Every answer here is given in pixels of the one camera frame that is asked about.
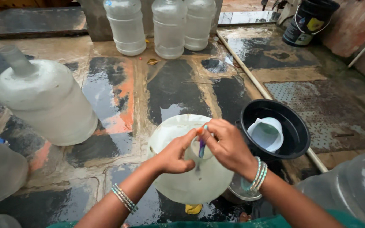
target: metal drain cover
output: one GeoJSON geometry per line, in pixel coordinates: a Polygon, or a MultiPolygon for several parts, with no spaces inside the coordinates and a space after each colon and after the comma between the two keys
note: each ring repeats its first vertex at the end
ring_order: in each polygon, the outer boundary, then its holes
{"type": "Polygon", "coordinates": [[[316,153],[365,149],[365,114],[331,81],[264,84],[273,98],[306,122],[316,153]]]}

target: black basin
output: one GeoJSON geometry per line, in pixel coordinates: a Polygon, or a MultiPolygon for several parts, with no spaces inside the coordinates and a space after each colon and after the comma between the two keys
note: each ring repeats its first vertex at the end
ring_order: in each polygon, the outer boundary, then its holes
{"type": "Polygon", "coordinates": [[[247,138],[251,153],[263,161],[294,159],[302,156],[309,148],[311,136],[304,121],[288,106],[273,100],[258,99],[248,103],[240,116],[241,128],[247,138]],[[275,153],[266,151],[255,143],[247,129],[257,118],[273,117],[282,126],[284,142],[275,153]]]}

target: wet floor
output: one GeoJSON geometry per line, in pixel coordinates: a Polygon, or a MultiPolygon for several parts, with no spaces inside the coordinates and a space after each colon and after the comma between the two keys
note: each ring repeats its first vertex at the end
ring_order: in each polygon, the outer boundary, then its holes
{"type": "MultiPolygon", "coordinates": [[[[269,82],[313,80],[305,73],[307,69],[317,73],[327,66],[314,52],[283,44],[280,32],[271,26],[229,29],[221,33],[249,69],[258,70],[253,71],[255,76],[268,89],[269,82]],[[286,69],[294,73],[284,74],[286,69]],[[279,72],[271,77],[273,71],[279,72]]],[[[13,151],[25,156],[30,165],[27,183],[0,202],[0,213],[15,217],[23,228],[79,220],[110,192],[112,184],[120,183],[147,159],[149,137],[166,119],[190,113],[235,123],[252,97],[260,97],[254,94],[254,86],[241,69],[234,66],[232,56],[212,39],[205,50],[185,50],[176,60],[159,58],[152,40],[138,57],[125,57],[116,51],[114,42],[93,43],[89,37],[2,43],[17,44],[28,58],[51,59],[67,65],[99,118],[98,127],[88,140],[57,147],[0,105],[0,137],[10,143],[13,151]],[[152,58],[159,62],[147,64],[152,58]]],[[[0,56],[0,73],[4,68],[7,65],[0,56]]],[[[283,89],[277,91],[279,96],[274,96],[279,100],[289,92],[283,89]]],[[[273,162],[269,167],[291,183],[289,176],[293,173],[287,173],[281,162],[273,162]]],[[[254,218],[276,213],[264,200],[234,205],[219,197],[204,204],[198,215],[188,215],[185,205],[167,199],[154,186],[138,206],[139,211],[127,218],[131,225],[237,221],[241,212],[252,213],[254,218]]]]}

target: bottle neck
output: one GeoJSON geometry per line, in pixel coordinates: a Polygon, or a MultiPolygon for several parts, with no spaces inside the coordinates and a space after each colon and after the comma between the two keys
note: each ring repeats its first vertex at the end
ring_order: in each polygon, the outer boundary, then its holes
{"type": "Polygon", "coordinates": [[[37,71],[36,66],[29,62],[22,51],[15,45],[3,46],[0,48],[0,54],[5,58],[17,76],[26,77],[37,71]]]}

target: green cloth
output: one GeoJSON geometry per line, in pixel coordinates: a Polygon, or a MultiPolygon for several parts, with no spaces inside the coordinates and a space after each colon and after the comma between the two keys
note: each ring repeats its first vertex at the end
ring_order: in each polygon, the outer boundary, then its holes
{"type": "MultiPolygon", "coordinates": [[[[355,217],[337,210],[327,210],[336,220],[348,228],[365,228],[365,224],[355,217]]],[[[48,228],[72,228],[77,222],[64,222],[49,226],[48,228]]],[[[152,225],[134,226],[139,228],[291,228],[281,216],[260,218],[249,222],[202,222],[202,221],[178,221],[152,225]]]]}

